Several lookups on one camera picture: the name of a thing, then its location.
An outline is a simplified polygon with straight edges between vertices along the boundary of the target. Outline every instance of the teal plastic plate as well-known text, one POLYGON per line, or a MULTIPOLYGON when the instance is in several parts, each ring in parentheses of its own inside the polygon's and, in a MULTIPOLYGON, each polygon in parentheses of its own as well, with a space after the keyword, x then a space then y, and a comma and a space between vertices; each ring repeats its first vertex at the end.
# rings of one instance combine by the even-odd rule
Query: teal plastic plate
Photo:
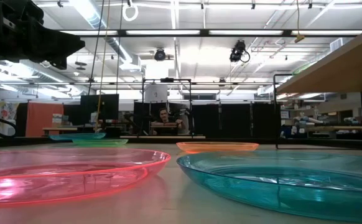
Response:
POLYGON ((362 223, 362 156, 233 151, 177 159, 196 183, 278 212, 362 223))
POLYGON ((83 147, 119 147, 125 145, 128 139, 74 139, 73 142, 83 147))
POLYGON ((75 134, 59 134, 50 135, 50 139, 55 141, 74 140, 74 139, 101 139, 106 133, 75 133, 75 134))

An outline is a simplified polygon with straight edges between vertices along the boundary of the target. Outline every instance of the man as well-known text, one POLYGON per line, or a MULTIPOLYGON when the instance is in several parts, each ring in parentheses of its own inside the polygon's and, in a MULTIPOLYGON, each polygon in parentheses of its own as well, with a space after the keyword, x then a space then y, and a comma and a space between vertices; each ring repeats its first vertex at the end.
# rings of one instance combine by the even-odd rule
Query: man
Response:
MULTIPOLYGON (((152 126, 165 126, 165 123, 175 123, 177 125, 178 130, 185 128, 184 123, 181 119, 172 119, 169 118, 169 113, 167 112, 167 108, 162 108, 159 110, 160 121, 154 121, 151 123, 152 126)), ((172 134, 174 131, 170 128, 152 128, 152 134, 172 134)))

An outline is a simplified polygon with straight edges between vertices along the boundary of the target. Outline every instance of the shelf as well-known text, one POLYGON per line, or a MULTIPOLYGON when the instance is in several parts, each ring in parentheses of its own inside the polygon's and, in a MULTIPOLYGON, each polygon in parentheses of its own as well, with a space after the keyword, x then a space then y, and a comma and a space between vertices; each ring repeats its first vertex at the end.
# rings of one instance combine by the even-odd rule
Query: shelf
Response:
POLYGON ((279 93, 362 91, 362 34, 277 88, 279 93))

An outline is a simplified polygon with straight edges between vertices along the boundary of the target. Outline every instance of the plastic plate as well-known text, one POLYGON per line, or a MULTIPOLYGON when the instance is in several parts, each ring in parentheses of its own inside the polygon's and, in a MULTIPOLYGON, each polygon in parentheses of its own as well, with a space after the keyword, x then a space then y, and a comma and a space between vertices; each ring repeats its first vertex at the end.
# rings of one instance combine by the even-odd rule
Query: plastic plate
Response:
POLYGON ((239 202, 308 217, 362 223, 362 156, 206 152, 177 159, 196 183, 239 202))
POLYGON ((142 149, 0 152, 0 206, 111 194, 153 176, 169 160, 142 149))
POLYGON ((101 139, 106 133, 75 133, 75 134, 59 134, 50 135, 50 139, 55 141, 74 140, 74 139, 101 139))
POLYGON ((254 151, 259 144, 246 142, 178 142, 178 147, 187 153, 215 151, 254 151))
POLYGON ((73 142, 83 147, 119 147, 125 145, 128 139, 74 139, 73 142))

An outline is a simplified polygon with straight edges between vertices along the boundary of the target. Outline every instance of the ceiling duct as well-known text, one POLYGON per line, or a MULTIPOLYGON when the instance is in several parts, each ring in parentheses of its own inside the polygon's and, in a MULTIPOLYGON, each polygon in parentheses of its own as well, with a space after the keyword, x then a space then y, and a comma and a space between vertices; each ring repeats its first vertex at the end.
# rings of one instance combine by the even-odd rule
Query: ceiling duct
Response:
MULTIPOLYGON (((96 2, 93 0, 69 0, 72 6, 80 13, 81 16, 89 23, 89 25, 96 30, 106 30, 107 21, 105 18, 101 20, 101 13, 98 10, 96 2)), ((119 41, 114 37, 104 37, 106 43, 120 56, 123 63, 134 63, 133 59, 120 45, 119 41)))

